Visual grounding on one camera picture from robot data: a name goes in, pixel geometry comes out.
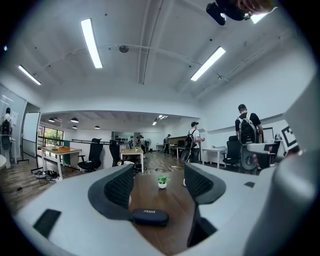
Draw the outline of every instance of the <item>white desk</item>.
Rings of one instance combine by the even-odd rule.
[[[186,149],[185,147],[182,146],[177,146],[176,147],[176,159],[179,159],[179,150],[184,150]]]
[[[137,151],[135,149],[126,149],[124,151],[120,152],[120,159],[123,160],[123,155],[140,155],[140,161],[141,161],[141,168],[142,173],[144,173],[144,152],[142,149],[138,149]]]
[[[6,162],[7,162],[7,159],[6,159],[3,155],[0,154],[0,170],[1,170],[3,167],[5,167]]]
[[[45,151],[48,151],[52,154],[56,155],[56,159],[57,159],[57,165],[58,165],[58,171],[59,171],[59,181],[63,180],[62,177],[62,171],[61,171],[61,161],[60,161],[60,156],[61,155],[67,155],[67,154],[74,154],[74,153],[80,153],[82,152],[81,149],[78,148],[70,148],[70,150],[62,150],[62,149],[58,149],[58,150],[53,150],[56,149],[55,146],[41,146],[41,157],[42,157],[42,167],[43,170],[46,171],[47,170],[47,162],[45,161]]]
[[[217,169],[219,169],[220,167],[220,154],[222,152],[225,152],[227,150],[227,147],[215,147],[215,148],[202,148],[202,153],[204,153],[205,151],[211,151],[211,152],[216,152],[218,155],[218,160],[217,160]],[[202,164],[205,164],[205,159],[203,157],[203,154],[201,155],[201,159],[202,159]]]

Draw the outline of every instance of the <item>fluorescent light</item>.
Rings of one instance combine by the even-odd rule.
[[[8,103],[4,102],[4,101],[3,101],[3,100],[1,100],[1,99],[0,99],[0,102],[3,102],[4,104],[7,104],[7,105],[9,105]]]
[[[9,100],[9,101],[14,102],[12,99],[8,98],[7,96],[4,96],[3,94],[2,94],[2,97],[6,98],[6,99]]]
[[[23,66],[19,66],[19,69],[28,76],[28,78],[30,78],[32,81],[34,81],[38,86],[41,85],[41,83],[35,79],[28,71],[25,70],[25,68]]]
[[[256,24],[258,21],[260,21],[264,16],[266,16],[268,13],[262,13],[257,15],[252,15],[251,20],[254,24]]]
[[[192,81],[197,81],[222,55],[225,53],[225,49],[221,46],[211,55],[211,57],[199,68],[199,70],[191,77]]]
[[[99,53],[97,50],[97,45],[94,37],[94,32],[92,29],[92,24],[91,24],[91,19],[88,18],[81,21],[81,26],[82,26],[82,31],[83,31],[84,39],[86,42],[86,46],[88,47],[93,64],[96,69],[101,69],[102,64],[101,64]]]

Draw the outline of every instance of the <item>cap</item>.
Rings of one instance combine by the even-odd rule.
[[[247,109],[247,107],[246,107],[245,104],[240,104],[240,105],[238,106],[238,110],[239,110],[239,111],[243,111],[243,110],[245,110],[245,109]]]

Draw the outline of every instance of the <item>backpack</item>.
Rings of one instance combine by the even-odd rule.
[[[194,132],[196,130],[193,130],[193,132],[190,134],[190,131],[188,131],[188,135],[185,138],[186,142],[186,148],[194,148],[197,144],[195,143],[195,138],[194,138]]]
[[[244,119],[238,117],[239,124],[239,141],[242,145],[257,143],[257,130],[252,121],[250,120],[250,113],[246,114]]]
[[[8,120],[4,120],[1,126],[1,134],[2,135],[10,135],[10,123]]]

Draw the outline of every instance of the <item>white shirt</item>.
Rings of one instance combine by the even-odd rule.
[[[192,134],[194,130],[195,130],[194,128],[190,129],[189,133]],[[199,131],[195,130],[193,133],[194,140],[196,141],[197,139],[199,139],[199,137],[200,137]],[[195,144],[196,144],[196,146],[194,147],[194,149],[199,149],[200,148],[199,142],[195,142]]]

